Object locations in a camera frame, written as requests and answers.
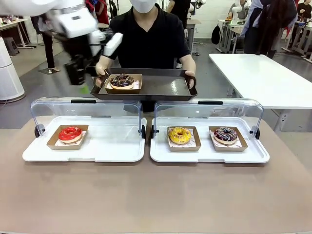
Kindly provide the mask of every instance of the desk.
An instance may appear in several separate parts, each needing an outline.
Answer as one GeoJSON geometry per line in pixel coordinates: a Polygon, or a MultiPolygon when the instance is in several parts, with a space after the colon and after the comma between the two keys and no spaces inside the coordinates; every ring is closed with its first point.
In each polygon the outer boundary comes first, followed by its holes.
{"type": "Polygon", "coordinates": [[[197,19],[188,19],[186,22],[187,29],[187,44],[191,55],[193,54],[193,42],[194,42],[194,30],[196,24],[200,24],[201,22],[197,19]]]}
{"type": "Polygon", "coordinates": [[[98,27],[98,28],[108,28],[109,25],[108,25],[108,24],[105,24],[105,23],[98,23],[98,24],[97,24],[97,27],[98,27]]]}
{"type": "Polygon", "coordinates": [[[265,109],[282,109],[275,131],[282,129],[290,109],[312,109],[312,83],[274,60],[247,54],[209,57],[242,98],[254,99],[265,109]]]}
{"type": "Polygon", "coordinates": [[[232,53],[234,53],[237,42],[237,34],[240,34],[242,32],[244,26],[240,24],[232,25],[230,24],[230,22],[223,19],[219,19],[219,22],[222,23],[222,29],[220,43],[219,46],[216,47],[216,49],[221,53],[229,54],[231,50],[231,44],[233,42],[234,46],[232,49],[232,53]]]}
{"type": "MultiPolygon", "coordinates": [[[[147,135],[151,119],[148,119],[147,135]]],[[[265,165],[29,163],[30,120],[1,148],[4,233],[290,233],[312,230],[312,176],[262,121],[265,165]]]]}
{"type": "Polygon", "coordinates": [[[18,32],[19,32],[19,38],[20,38],[20,41],[21,41],[21,44],[22,46],[18,46],[18,48],[23,48],[23,49],[33,49],[34,46],[26,46],[25,45],[25,42],[24,42],[24,39],[23,39],[23,36],[21,34],[21,31],[20,31],[20,26],[19,26],[19,23],[21,22],[24,22],[26,21],[27,19],[19,19],[17,21],[14,21],[10,24],[5,24],[5,25],[2,25],[0,26],[0,31],[3,31],[3,30],[6,30],[6,29],[9,29],[9,28],[13,28],[13,27],[17,27],[18,28],[18,32]]]}
{"type": "Polygon", "coordinates": [[[308,27],[308,26],[304,26],[304,27],[298,27],[297,31],[299,30],[299,33],[296,34],[296,38],[294,41],[294,45],[292,46],[292,49],[301,53],[302,57],[305,58],[307,55],[307,51],[309,46],[311,45],[311,41],[312,41],[312,27],[308,27]],[[299,44],[296,45],[295,43],[297,43],[299,36],[300,36],[300,31],[303,28],[303,33],[302,36],[300,38],[299,44]]]}

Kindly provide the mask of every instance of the display case handle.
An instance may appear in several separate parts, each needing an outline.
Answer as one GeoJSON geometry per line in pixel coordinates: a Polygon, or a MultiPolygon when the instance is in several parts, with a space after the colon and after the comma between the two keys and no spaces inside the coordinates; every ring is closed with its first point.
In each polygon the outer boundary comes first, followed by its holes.
{"type": "Polygon", "coordinates": [[[83,100],[83,99],[72,99],[70,101],[72,104],[96,104],[95,99],[83,100]]]}
{"type": "Polygon", "coordinates": [[[223,101],[198,101],[199,105],[223,105],[223,101]]]}

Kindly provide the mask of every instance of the food display case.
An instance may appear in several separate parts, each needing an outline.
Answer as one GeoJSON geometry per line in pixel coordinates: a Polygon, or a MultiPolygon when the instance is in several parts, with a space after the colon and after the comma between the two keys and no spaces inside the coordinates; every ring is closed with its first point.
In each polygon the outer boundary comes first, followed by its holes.
{"type": "Polygon", "coordinates": [[[146,119],[141,104],[96,98],[40,98],[31,104],[36,139],[25,161],[135,162],[144,154],[146,119]],[[57,145],[65,127],[81,128],[79,144],[57,145]]]}
{"type": "Polygon", "coordinates": [[[151,158],[157,162],[266,163],[270,156],[259,140],[262,115],[261,104],[251,99],[157,102],[152,120],[151,158]],[[172,151],[168,129],[174,127],[196,128],[198,147],[194,151],[172,151]],[[238,132],[243,142],[239,152],[228,145],[224,150],[215,146],[211,129],[220,127],[238,132]]]}

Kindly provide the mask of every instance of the chocolate donut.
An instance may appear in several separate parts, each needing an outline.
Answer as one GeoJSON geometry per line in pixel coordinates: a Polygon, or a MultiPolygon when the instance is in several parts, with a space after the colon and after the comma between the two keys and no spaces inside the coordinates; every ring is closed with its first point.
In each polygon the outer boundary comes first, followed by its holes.
{"type": "Polygon", "coordinates": [[[214,131],[214,136],[217,141],[222,144],[231,145],[237,140],[237,132],[228,127],[217,128],[214,131]]]}
{"type": "Polygon", "coordinates": [[[132,86],[135,82],[135,79],[133,79],[132,76],[121,74],[117,75],[110,80],[110,84],[113,88],[125,88],[127,86],[132,86]]]}

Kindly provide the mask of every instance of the clear acrylic cover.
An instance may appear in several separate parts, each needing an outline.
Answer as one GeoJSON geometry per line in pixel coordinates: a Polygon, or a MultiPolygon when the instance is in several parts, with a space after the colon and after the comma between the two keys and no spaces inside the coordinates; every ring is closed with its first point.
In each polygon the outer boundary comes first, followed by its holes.
{"type": "Polygon", "coordinates": [[[203,119],[208,119],[219,126],[232,126],[235,122],[243,122],[250,134],[255,137],[262,115],[263,107],[252,99],[213,98],[193,99],[189,102],[157,102],[154,135],[157,134],[159,125],[166,125],[168,119],[177,118],[183,119],[184,124],[195,124],[203,119]]]}
{"type": "Polygon", "coordinates": [[[39,98],[31,104],[31,114],[40,136],[46,132],[48,124],[57,118],[67,119],[68,122],[87,118],[110,118],[117,121],[127,118],[127,124],[137,126],[141,134],[143,116],[139,102],[80,97],[39,98]]]}

